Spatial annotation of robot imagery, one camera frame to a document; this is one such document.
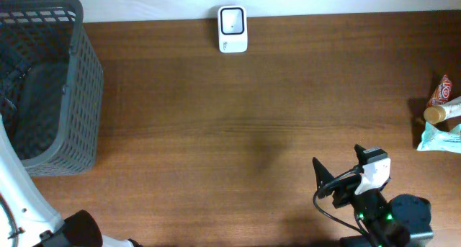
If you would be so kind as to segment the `cream tube with gold cap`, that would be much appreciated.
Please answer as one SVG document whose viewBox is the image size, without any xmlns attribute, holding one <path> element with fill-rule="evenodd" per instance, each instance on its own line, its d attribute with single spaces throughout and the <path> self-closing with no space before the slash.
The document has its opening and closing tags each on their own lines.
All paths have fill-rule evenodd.
<svg viewBox="0 0 461 247">
<path fill-rule="evenodd" d="M 424 119 L 432 125 L 460 116 L 460 97 L 445 104 L 429 107 L 424 111 Z"/>
</svg>

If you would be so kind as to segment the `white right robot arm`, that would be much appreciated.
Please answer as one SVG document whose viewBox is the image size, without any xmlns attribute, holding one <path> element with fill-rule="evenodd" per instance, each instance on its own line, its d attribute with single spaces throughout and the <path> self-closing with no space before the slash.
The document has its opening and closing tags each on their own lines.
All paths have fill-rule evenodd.
<svg viewBox="0 0 461 247">
<path fill-rule="evenodd" d="M 431 203 L 412 194 L 400 194 L 387 201 L 382 190 L 390 181 L 391 159 L 383 149 L 356 144 L 358 164 L 333 176 L 316 158 L 312 160 L 316 177 L 313 205 L 322 215 L 358 232 L 339 239 L 341 246 L 425 246 L 434 237 Z M 318 200 L 333 197 L 339 209 L 352 206 L 355 225 L 325 211 Z"/>
</svg>

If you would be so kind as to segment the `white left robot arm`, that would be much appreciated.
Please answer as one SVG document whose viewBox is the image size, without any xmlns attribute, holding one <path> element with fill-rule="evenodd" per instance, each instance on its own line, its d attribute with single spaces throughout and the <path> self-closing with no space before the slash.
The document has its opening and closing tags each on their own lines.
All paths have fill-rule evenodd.
<svg viewBox="0 0 461 247">
<path fill-rule="evenodd" d="M 12 246 L 139 246 L 104 235 L 96 220 L 80 210 L 64 219 L 35 186 L 10 143 L 1 121 L 1 211 Z"/>
</svg>

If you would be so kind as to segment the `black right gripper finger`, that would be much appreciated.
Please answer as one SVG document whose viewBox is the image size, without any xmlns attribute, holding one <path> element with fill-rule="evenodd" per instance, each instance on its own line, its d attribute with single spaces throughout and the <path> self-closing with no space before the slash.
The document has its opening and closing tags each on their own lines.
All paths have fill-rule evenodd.
<svg viewBox="0 0 461 247">
<path fill-rule="evenodd" d="M 317 189 L 324 187 L 327 185 L 327 183 L 334 180 L 333 175 L 316 157 L 313 157 L 312 162 L 316 177 Z"/>
<path fill-rule="evenodd" d="M 366 165 L 367 164 L 367 154 L 365 153 L 366 149 L 363 148 L 361 145 L 356 144 L 354 146 L 354 150 L 356 152 L 359 165 Z"/>
</svg>

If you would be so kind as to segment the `teal packet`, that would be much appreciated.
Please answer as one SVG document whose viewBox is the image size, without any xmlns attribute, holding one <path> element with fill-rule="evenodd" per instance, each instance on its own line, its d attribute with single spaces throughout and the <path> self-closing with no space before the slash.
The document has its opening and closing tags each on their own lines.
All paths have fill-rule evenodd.
<svg viewBox="0 0 461 247">
<path fill-rule="evenodd" d="M 460 153 L 460 125 L 455 126 L 449 132 L 445 132 L 426 122 L 417 151 Z"/>
</svg>

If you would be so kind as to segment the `red orange snack wrapper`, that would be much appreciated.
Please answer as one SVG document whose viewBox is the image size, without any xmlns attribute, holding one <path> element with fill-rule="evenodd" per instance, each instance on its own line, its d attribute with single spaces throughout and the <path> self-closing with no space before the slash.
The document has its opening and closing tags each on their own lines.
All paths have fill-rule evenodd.
<svg viewBox="0 0 461 247">
<path fill-rule="evenodd" d="M 426 106 L 433 107 L 440 104 L 446 104 L 449 101 L 451 91 L 452 81 L 449 79 L 448 75 L 443 75 L 433 94 L 430 96 Z"/>
</svg>

